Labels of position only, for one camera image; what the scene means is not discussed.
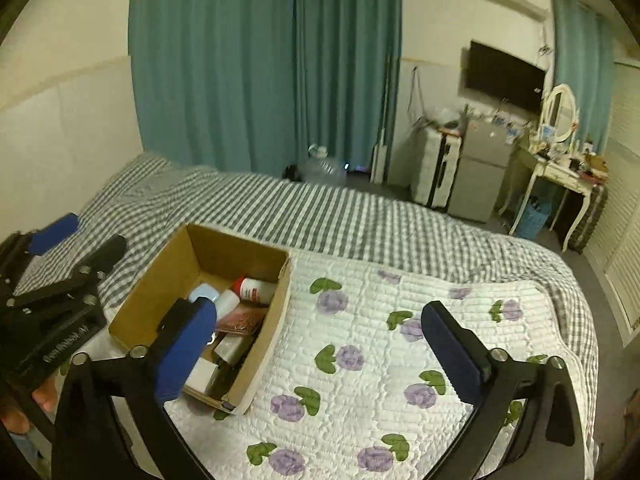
blue trash can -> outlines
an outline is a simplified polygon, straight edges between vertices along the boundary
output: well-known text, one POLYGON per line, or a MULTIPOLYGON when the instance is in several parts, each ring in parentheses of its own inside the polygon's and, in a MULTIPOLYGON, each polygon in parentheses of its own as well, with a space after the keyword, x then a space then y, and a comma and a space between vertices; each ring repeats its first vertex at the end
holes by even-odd
MULTIPOLYGON (((520 204, 518 204, 516 211, 520 210, 520 204)), ((527 206, 524 208, 522 218, 520 218, 514 234, 520 238, 535 240, 550 214, 551 202, 539 202, 537 198, 531 197, 529 203, 527 203, 527 206)))

cardboard box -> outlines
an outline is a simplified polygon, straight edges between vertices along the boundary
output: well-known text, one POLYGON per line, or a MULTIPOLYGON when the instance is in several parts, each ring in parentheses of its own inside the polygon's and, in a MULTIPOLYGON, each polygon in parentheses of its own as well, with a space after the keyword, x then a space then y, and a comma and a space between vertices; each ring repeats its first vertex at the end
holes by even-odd
MULTIPOLYGON (((284 323, 290 278, 285 251, 202 226, 183 226, 131 291, 109 326, 109 333, 127 350, 139 344, 150 346, 156 339, 158 323, 176 299, 188 298, 201 283, 209 283, 221 292, 240 276, 278 283, 262 328, 241 367, 234 369, 237 375, 227 377, 231 384, 223 394, 212 398, 188 387, 184 391, 226 412, 244 413, 284 323)), ((202 357, 211 361, 213 347, 207 346, 202 357)))

blue gripper pad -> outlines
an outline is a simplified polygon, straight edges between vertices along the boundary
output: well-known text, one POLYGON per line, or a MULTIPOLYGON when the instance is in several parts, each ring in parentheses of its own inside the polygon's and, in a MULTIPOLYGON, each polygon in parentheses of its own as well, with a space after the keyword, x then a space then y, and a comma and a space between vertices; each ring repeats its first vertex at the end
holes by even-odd
POLYGON ((439 301, 432 301, 422 310, 424 338, 436 355, 460 400, 477 406, 482 399, 482 384, 484 382, 482 370, 478 368, 462 342, 445 322, 436 304, 439 304, 442 310, 448 314, 450 321, 455 323, 457 329, 469 332, 473 338, 475 335, 460 327, 439 301))
POLYGON ((213 302, 198 298, 194 305, 198 307, 197 312, 176 335, 175 342, 156 368, 154 392, 160 404, 177 399, 202 349, 216 329, 218 316, 213 302))
POLYGON ((42 256, 49 249, 58 245, 62 240, 71 236, 78 230, 78 217, 73 213, 34 232, 28 250, 31 254, 42 256))

white suitcase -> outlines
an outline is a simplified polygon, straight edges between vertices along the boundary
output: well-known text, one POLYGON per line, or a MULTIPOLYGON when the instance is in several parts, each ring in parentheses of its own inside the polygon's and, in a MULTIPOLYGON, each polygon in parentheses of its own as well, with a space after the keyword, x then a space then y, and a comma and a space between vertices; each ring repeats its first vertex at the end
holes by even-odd
POLYGON ((427 126, 416 132, 415 165, 411 182, 414 202, 431 208, 446 208, 460 158, 461 139, 441 134, 427 126))

green curtain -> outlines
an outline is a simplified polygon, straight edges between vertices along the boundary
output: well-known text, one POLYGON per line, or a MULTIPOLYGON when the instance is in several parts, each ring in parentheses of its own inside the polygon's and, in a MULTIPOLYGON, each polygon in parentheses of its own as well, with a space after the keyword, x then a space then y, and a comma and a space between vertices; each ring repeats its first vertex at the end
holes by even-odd
POLYGON ((613 46, 603 17, 578 0, 553 0, 556 28, 555 83, 567 83, 580 108, 577 137, 602 153, 613 85, 613 46))
POLYGON ((401 0, 295 1, 298 149, 368 167, 379 130, 393 132, 401 0))
POLYGON ((130 0, 146 150, 281 175, 298 158, 293 0, 130 0))

